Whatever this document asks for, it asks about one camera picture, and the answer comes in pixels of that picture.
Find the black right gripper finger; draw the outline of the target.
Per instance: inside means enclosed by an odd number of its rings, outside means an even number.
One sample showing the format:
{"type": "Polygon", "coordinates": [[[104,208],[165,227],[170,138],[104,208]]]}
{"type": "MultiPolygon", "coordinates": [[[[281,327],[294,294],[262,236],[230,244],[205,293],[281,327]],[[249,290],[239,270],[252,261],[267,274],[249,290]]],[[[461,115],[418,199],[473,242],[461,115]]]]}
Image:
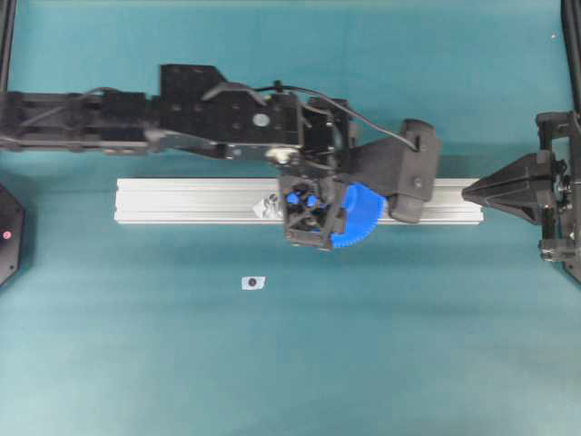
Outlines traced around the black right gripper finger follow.
{"type": "Polygon", "coordinates": [[[526,154],[462,190],[465,201],[541,225],[556,209],[553,153],[526,154]]]}

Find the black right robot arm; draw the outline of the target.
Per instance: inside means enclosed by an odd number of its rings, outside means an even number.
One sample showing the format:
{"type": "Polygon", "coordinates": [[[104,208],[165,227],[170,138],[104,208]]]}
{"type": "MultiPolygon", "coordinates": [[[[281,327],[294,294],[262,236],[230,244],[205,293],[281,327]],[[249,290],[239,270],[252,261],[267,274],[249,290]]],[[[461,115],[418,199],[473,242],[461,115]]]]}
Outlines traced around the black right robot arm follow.
{"type": "Polygon", "coordinates": [[[540,258],[580,281],[580,116],[542,113],[539,150],[462,190],[462,198],[541,228],[540,258]]]}

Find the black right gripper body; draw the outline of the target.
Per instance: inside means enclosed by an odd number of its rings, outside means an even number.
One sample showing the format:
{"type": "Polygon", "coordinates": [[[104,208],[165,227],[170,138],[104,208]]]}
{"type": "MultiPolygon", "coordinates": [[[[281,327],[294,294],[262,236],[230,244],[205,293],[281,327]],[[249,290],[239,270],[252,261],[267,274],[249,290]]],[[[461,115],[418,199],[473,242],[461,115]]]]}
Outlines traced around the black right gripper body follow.
{"type": "Polygon", "coordinates": [[[537,116],[540,150],[553,153],[556,209],[543,213],[538,244],[547,262],[580,262],[580,121],[571,112],[537,116]]]}

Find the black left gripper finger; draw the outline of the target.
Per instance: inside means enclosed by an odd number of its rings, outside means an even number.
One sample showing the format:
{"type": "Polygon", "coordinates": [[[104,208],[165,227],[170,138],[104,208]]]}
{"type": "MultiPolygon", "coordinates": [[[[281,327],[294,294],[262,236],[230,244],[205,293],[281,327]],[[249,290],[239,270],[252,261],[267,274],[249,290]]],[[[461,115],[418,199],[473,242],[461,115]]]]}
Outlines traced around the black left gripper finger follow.
{"type": "Polygon", "coordinates": [[[278,178],[283,234],[294,245],[332,250],[332,235],[345,230],[342,207],[348,185],[329,176],[309,179],[292,175],[278,178]]]}

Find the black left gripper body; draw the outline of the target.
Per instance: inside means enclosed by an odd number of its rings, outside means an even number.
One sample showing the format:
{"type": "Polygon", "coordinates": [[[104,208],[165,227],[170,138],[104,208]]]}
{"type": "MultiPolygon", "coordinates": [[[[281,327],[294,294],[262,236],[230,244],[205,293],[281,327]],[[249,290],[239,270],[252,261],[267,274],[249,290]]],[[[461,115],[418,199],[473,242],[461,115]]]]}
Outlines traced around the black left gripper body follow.
{"type": "Polygon", "coordinates": [[[257,91],[212,65],[164,64],[144,138],[222,160],[263,160],[292,171],[346,173],[356,141],[344,100],[302,99],[282,84],[257,91]]]}

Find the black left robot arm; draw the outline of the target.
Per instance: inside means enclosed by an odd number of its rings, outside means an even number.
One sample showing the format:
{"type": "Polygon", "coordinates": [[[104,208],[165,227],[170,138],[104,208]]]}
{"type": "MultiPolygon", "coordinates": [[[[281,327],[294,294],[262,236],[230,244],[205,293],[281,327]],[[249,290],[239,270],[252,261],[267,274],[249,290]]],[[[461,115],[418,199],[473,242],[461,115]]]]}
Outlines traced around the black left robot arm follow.
{"type": "Polygon", "coordinates": [[[344,101],[232,82],[211,65],[163,65],[156,95],[111,87],[1,95],[5,151],[175,151],[271,164],[287,240],[323,250],[355,241],[350,128],[344,101]]]}

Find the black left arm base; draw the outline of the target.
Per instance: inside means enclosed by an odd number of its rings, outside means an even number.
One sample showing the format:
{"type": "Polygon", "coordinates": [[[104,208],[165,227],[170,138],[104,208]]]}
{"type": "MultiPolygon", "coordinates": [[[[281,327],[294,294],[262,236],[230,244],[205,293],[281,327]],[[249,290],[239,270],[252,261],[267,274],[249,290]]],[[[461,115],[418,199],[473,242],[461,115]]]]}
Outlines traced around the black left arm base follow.
{"type": "Polygon", "coordinates": [[[0,224],[0,273],[4,286],[18,272],[25,229],[25,208],[2,185],[0,224]]]}

